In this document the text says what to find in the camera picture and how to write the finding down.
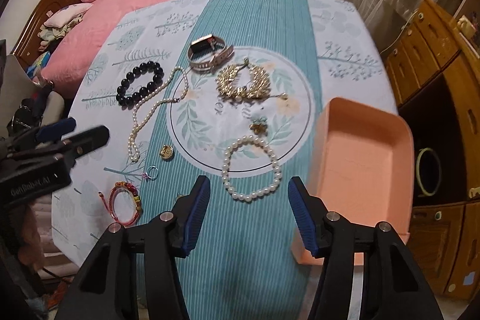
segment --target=gold brooch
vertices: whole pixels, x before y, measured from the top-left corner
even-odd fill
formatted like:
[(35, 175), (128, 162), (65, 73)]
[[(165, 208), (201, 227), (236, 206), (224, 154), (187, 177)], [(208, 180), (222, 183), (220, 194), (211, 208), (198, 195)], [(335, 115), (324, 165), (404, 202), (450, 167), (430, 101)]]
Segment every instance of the gold brooch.
[(164, 145), (160, 150), (160, 157), (163, 160), (170, 160), (173, 157), (173, 147), (171, 145)]
[[(240, 70), (248, 67), (250, 73), (250, 87), (235, 87), (233, 81)], [(231, 64), (222, 69), (217, 76), (217, 90), (223, 98), (232, 99), (236, 102), (251, 99), (270, 98), (270, 77), (267, 71), (259, 65), (250, 64), (248, 57), (243, 60), (243, 64)], [(278, 95), (282, 99), (287, 99), (285, 93)]]

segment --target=circle print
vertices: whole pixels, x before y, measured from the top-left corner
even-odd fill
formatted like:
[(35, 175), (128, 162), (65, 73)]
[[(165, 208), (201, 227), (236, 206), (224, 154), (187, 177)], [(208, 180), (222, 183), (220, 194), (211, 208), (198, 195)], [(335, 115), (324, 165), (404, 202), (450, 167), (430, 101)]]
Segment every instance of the circle print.
[[(307, 140), (314, 123), (315, 101), (303, 72), (290, 60), (272, 51), (254, 47), (236, 47), (228, 64), (243, 62), (263, 67), (269, 74), (271, 95), (285, 92), (288, 99), (278, 97), (264, 101), (232, 102), (218, 96), (214, 74), (188, 71), (189, 91), (178, 104), (169, 105), (167, 128), (177, 152), (194, 166), (220, 175), (224, 152), (236, 139), (251, 135), (253, 119), (267, 119), (267, 133), (260, 135), (272, 146), (281, 164), (291, 159)], [(249, 85), (248, 69), (241, 70), (234, 83)], [(183, 86), (179, 80), (175, 96)], [(271, 162), (263, 150), (255, 145), (244, 145), (233, 155), (230, 177), (244, 178), (269, 172)]]

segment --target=wooden headboard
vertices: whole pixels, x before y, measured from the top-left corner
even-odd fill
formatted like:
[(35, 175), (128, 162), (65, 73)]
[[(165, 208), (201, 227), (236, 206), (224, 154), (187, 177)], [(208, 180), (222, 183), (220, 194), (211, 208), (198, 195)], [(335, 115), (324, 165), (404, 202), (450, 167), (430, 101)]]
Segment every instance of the wooden headboard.
[(80, 0), (41, 0), (27, 21), (18, 42), (12, 50), (12, 54), (18, 59), (22, 68), (27, 68), (39, 56), (40, 26), (48, 20), (47, 12), (56, 13), (61, 8), (71, 4), (81, 3)]

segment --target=pearl necklace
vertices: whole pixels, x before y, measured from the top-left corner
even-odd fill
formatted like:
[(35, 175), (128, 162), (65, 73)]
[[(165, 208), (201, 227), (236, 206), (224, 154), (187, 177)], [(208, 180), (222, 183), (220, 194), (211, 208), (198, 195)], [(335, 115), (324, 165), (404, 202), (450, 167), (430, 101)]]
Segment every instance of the pearl necklace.
[[(231, 155), (242, 144), (254, 144), (261, 147), (265, 151), (265, 153), (270, 157), (270, 160), (272, 161), (273, 171), (275, 173), (274, 174), (275, 178), (270, 186), (264, 187), (263, 189), (260, 189), (260, 190), (253, 191), (250, 194), (237, 193), (234, 186), (231, 185), (230, 177), (229, 177)], [(280, 169), (280, 165), (278, 164), (277, 156), (275, 155), (274, 151), (267, 144), (265, 140), (262, 140), (253, 135), (243, 136), (242, 138), (237, 139), (237, 141), (234, 141), (232, 145), (229, 145), (226, 148), (224, 156), (225, 158), (223, 159), (223, 165), (222, 165), (223, 186), (229, 192), (229, 194), (232, 196), (233, 199), (239, 199), (240, 201), (250, 202), (252, 199), (255, 199), (257, 197), (263, 197), (268, 193), (273, 193), (275, 190), (277, 190), (278, 185), (280, 185), (280, 180), (282, 179), (282, 170)]]
[[(150, 109), (150, 111), (147, 113), (145, 119), (139, 124), (137, 121), (137, 111), (140, 109), (140, 107), (146, 103), (149, 99), (152, 99), (155, 97), (160, 91), (164, 90), (165, 87), (167, 87), (172, 79), (173, 76), (177, 71), (180, 71), (183, 74), (183, 81), (185, 83), (185, 87), (180, 94), (180, 97), (178, 98), (164, 98), (161, 100), (158, 100), (155, 102), (153, 107)], [(163, 103), (177, 103), (180, 102), (183, 98), (185, 98), (185, 95), (187, 95), (188, 92), (188, 79), (187, 79), (187, 73), (182, 67), (175, 67), (172, 72), (170, 73), (169, 78), (162, 83), (160, 86), (158, 86), (153, 92), (148, 94), (145, 98), (142, 98), (140, 102), (138, 102), (134, 107), (133, 107), (133, 129), (131, 130), (130, 136), (128, 138), (128, 156), (130, 157), (130, 160), (134, 163), (136, 163), (140, 159), (140, 151), (138, 150), (138, 147), (135, 144), (135, 139), (137, 137), (138, 132), (142, 130), (142, 128), (147, 124), (148, 120), (153, 116), (153, 113), (155, 113), (155, 110), (157, 107), (162, 105)]]

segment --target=cable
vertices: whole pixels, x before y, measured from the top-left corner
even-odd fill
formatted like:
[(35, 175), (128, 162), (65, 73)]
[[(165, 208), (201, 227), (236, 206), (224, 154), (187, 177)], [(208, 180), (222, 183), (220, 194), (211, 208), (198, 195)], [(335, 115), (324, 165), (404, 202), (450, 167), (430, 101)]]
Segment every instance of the cable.
[(416, 9), (416, 10), (413, 12), (413, 14), (410, 16), (409, 20), (408, 20), (408, 21), (406, 22), (406, 24), (402, 27), (402, 31), (400, 32), (400, 34), (398, 35), (398, 37), (395, 39), (395, 41), (394, 41), (389, 47), (387, 47), (387, 48), (385, 48), (383, 51), (381, 51), (381, 52), (380, 52), (380, 55), (382, 55), (383, 52), (388, 51), (391, 47), (393, 47), (393, 46), (397, 43), (398, 39), (402, 36), (403, 31), (404, 31), (405, 28), (409, 25), (411, 19), (413, 18), (413, 16), (414, 16), (415, 14), (417, 14), (417, 12), (418, 12), (418, 9)]
[(58, 279), (59, 281), (65, 282), (67, 285), (70, 285), (71, 282), (67, 281), (65, 278), (59, 277), (58, 275), (54, 274), (53, 272), (47, 270), (45, 267), (42, 267), (42, 270), (46, 272), (47, 274), (51, 275), (52, 277)]

